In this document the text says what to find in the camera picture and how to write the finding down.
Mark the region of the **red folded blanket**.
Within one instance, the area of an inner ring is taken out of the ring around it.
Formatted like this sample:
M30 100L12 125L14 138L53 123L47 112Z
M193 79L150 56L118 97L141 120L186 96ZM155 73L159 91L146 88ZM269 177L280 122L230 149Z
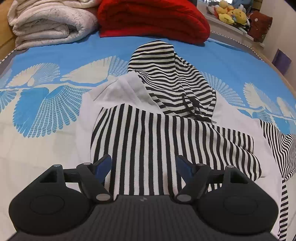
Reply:
M100 37L152 36L199 45L210 25L190 1L102 1Z

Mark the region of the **black white striped hoodie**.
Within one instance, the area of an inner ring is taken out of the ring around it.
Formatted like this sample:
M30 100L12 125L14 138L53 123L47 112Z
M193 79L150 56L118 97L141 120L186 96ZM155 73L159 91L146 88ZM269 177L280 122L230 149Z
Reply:
M81 162L111 156L103 185L113 196L176 195L185 185L178 155L216 170L232 165L276 201L272 232L287 238L295 135L242 114L169 43L139 46L125 75L83 94L76 148Z

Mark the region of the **blue white patterned bedspread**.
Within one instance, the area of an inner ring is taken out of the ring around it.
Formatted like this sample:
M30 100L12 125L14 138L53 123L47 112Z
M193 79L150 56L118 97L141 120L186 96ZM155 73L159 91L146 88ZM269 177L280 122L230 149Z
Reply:
M1 240L14 233L10 201L35 177L55 163L81 163L76 126L82 96L127 73L134 51L160 40L242 114L273 123L295 135L295 98L278 74L251 49L220 36L203 45L149 37L101 38L93 33L62 45L14 52L1 63ZM288 230L295 235L295 174L286 182Z

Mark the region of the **purple box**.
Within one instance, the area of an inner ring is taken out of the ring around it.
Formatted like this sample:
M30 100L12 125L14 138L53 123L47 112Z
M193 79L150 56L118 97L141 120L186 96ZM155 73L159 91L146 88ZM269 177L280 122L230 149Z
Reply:
M276 51L272 64L280 71L282 75L285 75L292 60L280 49Z

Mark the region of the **yellow plush toys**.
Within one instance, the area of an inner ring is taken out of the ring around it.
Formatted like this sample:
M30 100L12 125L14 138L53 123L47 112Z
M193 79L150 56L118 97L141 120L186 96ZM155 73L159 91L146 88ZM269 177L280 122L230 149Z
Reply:
M208 6L208 10L221 22L236 28L248 29L250 21L246 14L246 8L242 3L233 1L220 1L217 4Z

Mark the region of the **cream folded quilt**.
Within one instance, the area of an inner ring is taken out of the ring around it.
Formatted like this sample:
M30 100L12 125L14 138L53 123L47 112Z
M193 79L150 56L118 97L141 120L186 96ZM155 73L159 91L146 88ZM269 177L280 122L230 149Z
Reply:
M97 30L101 1L13 1L8 23L16 35L16 49L67 44Z

